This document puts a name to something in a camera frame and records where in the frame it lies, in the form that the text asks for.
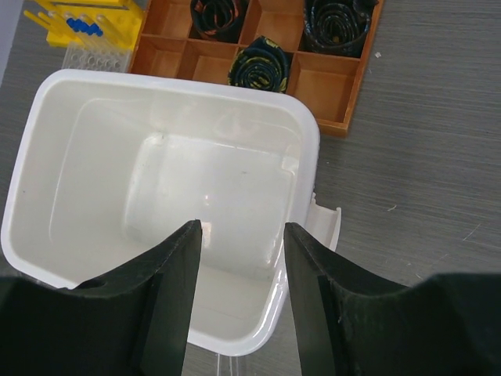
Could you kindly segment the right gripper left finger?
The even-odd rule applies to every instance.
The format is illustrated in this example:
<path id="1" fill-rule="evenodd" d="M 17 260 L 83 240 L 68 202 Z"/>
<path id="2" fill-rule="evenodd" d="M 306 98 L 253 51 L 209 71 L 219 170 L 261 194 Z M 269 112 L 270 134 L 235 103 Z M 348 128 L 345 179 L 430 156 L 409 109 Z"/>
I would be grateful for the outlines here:
<path id="1" fill-rule="evenodd" d="M 201 255 L 191 220 L 157 246 L 75 288 L 86 332 L 77 375 L 179 375 Z"/>

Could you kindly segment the yellow test tube rack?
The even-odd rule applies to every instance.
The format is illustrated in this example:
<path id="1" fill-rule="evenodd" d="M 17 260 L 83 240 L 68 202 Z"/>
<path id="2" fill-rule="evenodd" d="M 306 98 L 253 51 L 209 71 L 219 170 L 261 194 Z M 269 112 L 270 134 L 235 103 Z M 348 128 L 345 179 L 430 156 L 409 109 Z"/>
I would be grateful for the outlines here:
<path id="1" fill-rule="evenodd" d="M 134 1 L 38 1 L 38 14 L 23 15 L 44 28 L 52 47 L 79 45 L 86 49 L 135 47 L 145 11 Z"/>

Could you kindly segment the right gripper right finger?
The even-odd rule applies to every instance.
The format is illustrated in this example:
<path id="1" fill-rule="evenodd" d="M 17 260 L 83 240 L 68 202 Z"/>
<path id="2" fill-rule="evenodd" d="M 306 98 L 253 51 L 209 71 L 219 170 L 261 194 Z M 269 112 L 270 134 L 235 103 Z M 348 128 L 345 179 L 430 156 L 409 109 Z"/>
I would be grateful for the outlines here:
<path id="1" fill-rule="evenodd" d="M 304 227 L 288 222 L 283 234 L 290 300 L 303 375 L 362 375 L 348 351 L 342 323 L 342 295 L 375 297 L 403 285 L 384 279 L 316 240 Z"/>

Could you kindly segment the clear test tube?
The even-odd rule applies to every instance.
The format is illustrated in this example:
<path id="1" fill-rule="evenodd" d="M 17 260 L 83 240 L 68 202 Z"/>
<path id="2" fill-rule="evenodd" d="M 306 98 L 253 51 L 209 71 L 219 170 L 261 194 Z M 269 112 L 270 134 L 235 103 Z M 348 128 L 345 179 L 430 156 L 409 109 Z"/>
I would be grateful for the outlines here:
<path id="1" fill-rule="evenodd" d="M 103 14 L 96 16 L 96 22 L 107 36 L 114 39 L 114 42 L 123 47 L 128 46 L 127 38 Z"/>

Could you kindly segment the white plastic tub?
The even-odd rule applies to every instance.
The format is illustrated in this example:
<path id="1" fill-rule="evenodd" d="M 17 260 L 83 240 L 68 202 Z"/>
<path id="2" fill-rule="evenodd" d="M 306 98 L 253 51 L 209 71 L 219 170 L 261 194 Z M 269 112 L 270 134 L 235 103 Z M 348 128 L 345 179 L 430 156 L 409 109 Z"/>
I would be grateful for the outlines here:
<path id="1" fill-rule="evenodd" d="M 315 202 L 319 141 L 312 112 L 286 94 L 59 70 L 27 117 L 3 254 L 30 277 L 74 288 L 197 219 L 188 341 L 249 355 L 272 337 L 287 297 L 285 224 L 337 246 L 341 210 Z"/>

